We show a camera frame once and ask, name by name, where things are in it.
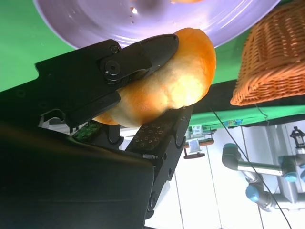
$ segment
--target black cable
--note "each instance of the black cable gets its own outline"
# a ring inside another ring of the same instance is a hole
[[[254,166],[252,165],[251,161],[249,160],[249,158],[247,157],[247,155],[243,152],[243,150],[240,148],[240,146],[238,145],[238,143],[235,141],[235,139],[232,137],[232,135],[230,134],[230,132],[228,131],[227,127],[223,124],[223,122],[220,120],[219,116],[216,114],[216,112],[214,110],[212,110],[211,106],[210,110],[214,113],[214,115],[217,117],[217,119],[219,120],[219,122],[223,125],[223,127],[225,128],[226,132],[228,133],[228,135],[231,137],[231,139],[234,141],[235,145],[237,145],[238,149],[240,150],[240,152],[242,152],[243,156],[246,158],[246,160],[249,162],[249,164],[251,165],[252,169],[254,170],[254,172],[259,176],[259,173],[256,171],[256,169],[254,168]],[[278,202],[276,201],[273,193],[270,191],[269,187],[267,186],[267,184],[264,182],[264,180],[262,180],[263,184],[265,185],[265,187],[267,188],[267,190],[270,192],[272,198],[274,199],[275,203],[277,204],[278,208],[280,209],[282,215],[284,216],[288,226],[290,229],[292,229],[289,220],[287,219],[285,213],[283,212],[282,208],[280,207],[280,205],[278,204]]]

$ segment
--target orange wicker basket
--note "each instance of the orange wicker basket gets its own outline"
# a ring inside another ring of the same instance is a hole
[[[251,30],[232,105],[305,94],[305,1],[270,12]]]

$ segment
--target tan handle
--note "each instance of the tan handle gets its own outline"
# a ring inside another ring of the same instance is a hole
[[[209,146],[209,145],[212,145],[212,144],[214,144],[214,139],[210,138],[209,141],[200,142],[200,143],[199,143],[199,146]],[[184,148],[185,148],[185,149],[187,149],[187,148],[189,148],[189,147],[190,147],[189,144],[185,144],[185,145],[184,145]]]

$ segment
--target white wall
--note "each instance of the white wall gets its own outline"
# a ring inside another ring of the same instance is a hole
[[[289,135],[295,125],[305,131],[305,122],[286,125],[291,152],[295,146]],[[247,150],[252,162],[273,163],[265,127],[238,127],[229,132],[245,153]],[[185,160],[182,154],[176,168],[177,182],[175,179],[170,182],[170,191],[146,225],[158,229],[288,229],[279,210],[261,211],[261,220],[257,205],[246,198],[248,183],[242,173],[222,164],[224,144],[233,143],[226,130],[217,130],[213,138],[213,145],[201,147],[205,157]],[[264,180],[275,192],[277,179],[264,175]],[[305,190],[304,183],[298,186],[300,192]],[[293,229],[304,228],[304,211],[285,211],[285,214]]]

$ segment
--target cable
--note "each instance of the cable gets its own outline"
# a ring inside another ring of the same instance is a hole
[[[255,106],[257,107],[257,109],[259,110],[259,112],[265,117],[265,121],[267,122],[267,126],[269,126],[269,120],[267,119],[268,118],[268,115],[265,114],[264,112],[262,112],[262,110],[255,104]]]
[[[252,165],[251,161],[249,160],[249,158],[247,157],[247,155],[243,152],[243,150],[240,148],[240,146],[238,145],[238,143],[235,141],[235,139],[232,137],[232,135],[230,134],[230,132],[228,131],[227,127],[224,125],[224,123],[220,120],[219,116],[216,114],[216,112],[214,110],[212,110],[211,106],[209,105],[210,110],[214,113],[214,115],[217,117],[217,119],[219,120],[219,122],[223,125],[223,127],[225,128],[226,132],[228,133],[228,135],[231,137],[231,139],[234,141],[235,145],[237,145],[238,149],[240,150],[240,152],[242,152],[243,156],[246,158],[246,160],[249,162],[249,164],[251,165],[252,169],[254,170],[254,172],[259,176],[259,173],[256,171],[256,169],[254,168],[254,166]],[[285,218],[288,226],[290,229],[292,229],[289,220],[287,219],[285,213],[283,212],[282,208],[280,207],[280,205],[278,204],[278,202],[276,201],[273,193],[270,191],[269,187],[267,186],[267,184],[262,180],[263,184],[265,185],[265,187],[267,188],[268,192],[271,194],[272,198],[274,199],[275,203],[277,204],[278,208],[280,209],[283,217]]]
[[[216,195],[216,189],[215,189],[215,183],[214,183],[214,177],[213,177],[213,172],[212,172],[212,165],[211,165],[211,161],[210,161],[210,154],[209,154],[208,146],[206,146],[206,152],[208,154],[208,159],[209,159],[209,165],[210,165],[210,171],[211,171],[211,177],[212,177],[212,183],[213,183],[213,188],[214,188],[214,195],[215,195],[215,199],[216,199],[216,205],[217,205],[217,211],[218,211],[220,227],[223,228],[223,225],[221,223],[219,204],[218,204],[218,199],[217,199],[217,195]]]

